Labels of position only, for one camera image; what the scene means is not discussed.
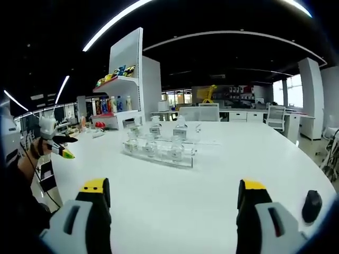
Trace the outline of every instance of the human hand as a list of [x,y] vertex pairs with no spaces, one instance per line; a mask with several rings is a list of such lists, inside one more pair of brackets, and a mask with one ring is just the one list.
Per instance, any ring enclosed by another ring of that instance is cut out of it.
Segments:
[[[41,138],[37,138],[34,142],[33,142],[33,145],[34,145],[34,148],[36,150],[36,152],[39,153],[39,149],[38,149],[38,145],[39,145],[39,140]],[[48,149],[49,145],[48,145],[48,142],[47,140],[42,140],[42,151],[43,151],[43,155],[48,155],[52,152],[52,150]]]

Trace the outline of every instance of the white cabinet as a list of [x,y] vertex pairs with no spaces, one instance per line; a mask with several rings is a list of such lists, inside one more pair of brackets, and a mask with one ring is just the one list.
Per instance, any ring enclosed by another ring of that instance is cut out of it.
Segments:
[[283,135],[294,144],[297,143],[299,134],[300,114],[285,116],[285,131]]
[[229,112],[230,122],[246,122],[246,120],[247,120],[246,112]]
[[262,123],[264,121],[264,113],[247,112],[247,122]]

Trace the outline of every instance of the black ceiling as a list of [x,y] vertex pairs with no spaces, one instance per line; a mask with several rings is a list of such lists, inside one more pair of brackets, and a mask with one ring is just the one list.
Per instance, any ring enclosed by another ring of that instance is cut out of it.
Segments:
[[[154,0],[110,28],[88,52],[82,51],[107,21],[134,2],[11,2],[11,18],[4,23],[5,89],[32,111],[48,102],[45,98],[32,101],[30,96],[57,94],[67,75],[70,79],[59,103],[90,95],[96,81],[108,74],[110,47],[138,27],[144,28],[143,48],[187,34],[243,29],[295,40],[323,57],[328,66],[337,63],[339,4],[317,0],[303,3],[312,19],[282,0]],[[163,90],[213,83],[265,85],[286,75],[258,69],[296,74],[297,62],[305,57],[323,64],[296,46],[244,34],[201,35],[147,50],[144,55],[160,62]],[[220,74],[225,78],[211,76]],[[12,113],[24,112],[12,106]]]

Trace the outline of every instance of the storage drawer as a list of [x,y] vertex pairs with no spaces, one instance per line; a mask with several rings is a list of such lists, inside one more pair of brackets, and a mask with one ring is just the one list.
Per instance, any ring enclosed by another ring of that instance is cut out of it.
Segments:
[[229,121],[232,120],[246,120],[247,113],[246,112],[229,112]]
[[264,113],[255,113],[248,112],[247,113],[247,121],[248,122],[263,122],[264,121]]
[[233,119],[233,120],[229,120],[230,122],[242,122],[242,123],[246,123],[246,119]]

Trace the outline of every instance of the white chair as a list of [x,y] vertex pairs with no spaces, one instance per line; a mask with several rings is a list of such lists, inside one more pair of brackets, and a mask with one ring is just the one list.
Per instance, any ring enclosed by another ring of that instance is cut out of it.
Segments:
[[326,127],[324,128],[323,131],[323,138],[326,140],[331,139],[331,129],[336,128],[336,121],[334,115],[329,115],[328,116],[328,121],[326,123]]
[[199,107],[181,107],[179,115],[184,116],[186,121],[198,121]]
[[285,130],[285,114],[285,107],[271,105],[269,106],[269,113],[267,119],[265,119],[265,123],[275,130],[281,130],[281,132],[283,132]]
[[199,104],[199,121],[220,122],[219,104],[218,103],[200,103]]

